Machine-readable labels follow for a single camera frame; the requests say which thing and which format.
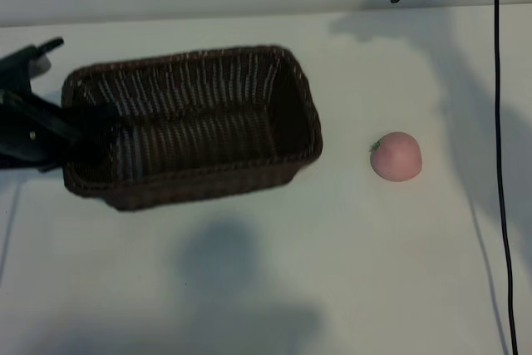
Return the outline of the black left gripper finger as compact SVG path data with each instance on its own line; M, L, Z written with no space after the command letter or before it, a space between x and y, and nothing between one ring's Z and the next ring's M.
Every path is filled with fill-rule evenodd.
M112 131L120 119L120 112L112 104L91 105L81 109L81 124L87 132Z

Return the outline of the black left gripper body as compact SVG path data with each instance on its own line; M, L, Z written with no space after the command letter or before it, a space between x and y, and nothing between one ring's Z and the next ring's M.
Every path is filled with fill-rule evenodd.
M1 90L1 168L54 170L83 139L67 111L31 92Z

